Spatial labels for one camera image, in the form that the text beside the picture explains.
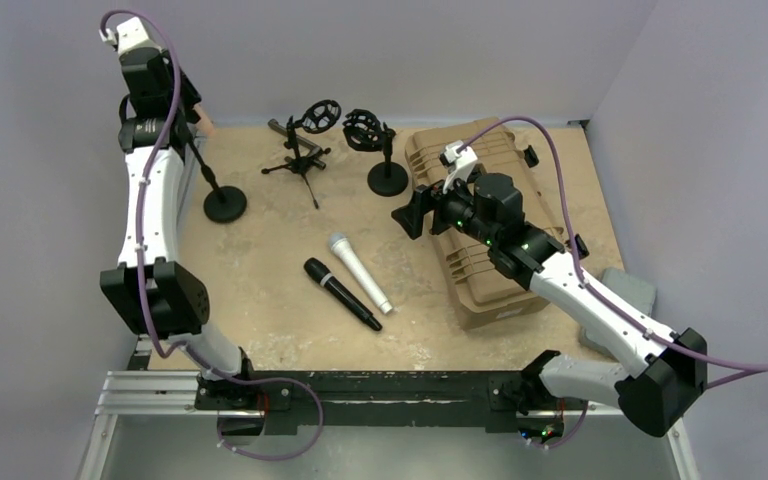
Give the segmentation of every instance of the black microphone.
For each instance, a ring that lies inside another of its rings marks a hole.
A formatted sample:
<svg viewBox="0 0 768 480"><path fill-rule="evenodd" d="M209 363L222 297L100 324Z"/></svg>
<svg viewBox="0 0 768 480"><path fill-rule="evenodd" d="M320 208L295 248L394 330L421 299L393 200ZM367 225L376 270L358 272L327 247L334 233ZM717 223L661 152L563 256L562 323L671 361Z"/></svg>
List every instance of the black microphone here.
<svg viewBox="0 0 768 480"><path fill-rule="evenodd" d="M331 295L337 297L337 300L345 305L361 322L367 324L369 328L376 332L381 330L381 324L378 323L372 312L352 295L322 262L315 258L307 259L305 262L305 272L310 275L314 282L320 284L325 290L331 292Z"/></svg>

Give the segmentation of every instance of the wall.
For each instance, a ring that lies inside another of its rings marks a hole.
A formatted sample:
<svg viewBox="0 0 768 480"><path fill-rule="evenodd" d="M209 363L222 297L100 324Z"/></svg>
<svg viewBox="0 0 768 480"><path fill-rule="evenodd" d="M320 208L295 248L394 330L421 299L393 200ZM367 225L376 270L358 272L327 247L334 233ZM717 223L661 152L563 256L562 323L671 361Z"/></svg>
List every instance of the wall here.
<svg viewBox="0 0 768 480"><path fill-rule="evenodd" d="M656 317L714 355L768 361L768 3L659 1L589 139ZM687 420L702 478L768 478L768 374L706 393Z"/></svg>
<svg viewBox="0 0 768 480"><path fill-rule="evenodd" d="M655 0L135 0L222 123L334 98L391 122L589 118Z"/></svg>
<svg viewBox="0 0 768 480"><path fill-rule="evenodd" d="M133 347L97 286L127 201L113 3L0 1L0 479L74 478Z"/></svg>

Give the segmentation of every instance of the round stand base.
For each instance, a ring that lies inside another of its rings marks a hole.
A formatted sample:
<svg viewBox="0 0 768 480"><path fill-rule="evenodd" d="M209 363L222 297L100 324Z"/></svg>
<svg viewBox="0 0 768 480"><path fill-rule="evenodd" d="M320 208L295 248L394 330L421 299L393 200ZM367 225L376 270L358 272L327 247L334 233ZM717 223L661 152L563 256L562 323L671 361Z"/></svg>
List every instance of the round stand base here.
<svg viewBox="0 0 768 480"><path fill-rule="evenodd" d="M381 162L372 167L369 175L366 176L366 183L369 188L377 195L382 197L393 197L405 191L408 188L408 172L405 167L398 163L390 164L390 178L384 176L386 163Z"/></svg>
<svg viewBox="0 0 768 480"><path fill-rule="evenodd" d="M204 214L216 223L231 223L240 218L249 202L246 194L237 187L219 187L225 194L225 201L221 202L216 192L211 191L204 199Z"/></svg>

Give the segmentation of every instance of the label on box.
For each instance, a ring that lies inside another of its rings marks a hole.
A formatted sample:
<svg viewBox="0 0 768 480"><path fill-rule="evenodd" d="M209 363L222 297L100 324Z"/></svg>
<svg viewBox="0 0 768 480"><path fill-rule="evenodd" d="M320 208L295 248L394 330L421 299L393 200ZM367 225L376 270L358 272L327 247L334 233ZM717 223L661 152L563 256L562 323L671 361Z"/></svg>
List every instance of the label on box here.
<svg viewBox="0 0 768 480"><path fill-rule="evenodd" d="M503 318L513 317L514 315L518 314L522 311L522 308L517 308L516 310L508 310L507 312L502 312L498 315L496 315L496 320L501 320Z"/></svg>

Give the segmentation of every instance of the white microphone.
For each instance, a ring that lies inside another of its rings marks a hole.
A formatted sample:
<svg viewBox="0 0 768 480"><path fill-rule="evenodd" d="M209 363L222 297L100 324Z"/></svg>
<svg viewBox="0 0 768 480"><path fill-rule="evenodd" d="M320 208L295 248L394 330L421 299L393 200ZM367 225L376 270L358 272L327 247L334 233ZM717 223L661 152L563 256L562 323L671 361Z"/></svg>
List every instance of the white microphone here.
<svg viewBox="0 0 768 480"><path fill-rule="evenodd" d="M343 261L346 268L352 272L352 275L354 275L360 286L363 287L366 294L369 295L372 303L377 305L382 313L385 315L388 314L390 310L393 309L393 306L390 305L387 296L384 295L384 292L381 291L381 288L379 288L378 284L375 283L375 280L372 279L372 275L366 271L366 267L360 263L360 259L357 258L354 250L352 250L352 246L349 244L349 239L342 233L335 233L328 238L328 247L331 248L331 252L333 252L334 255L340 257L340 260Z"/></svg>

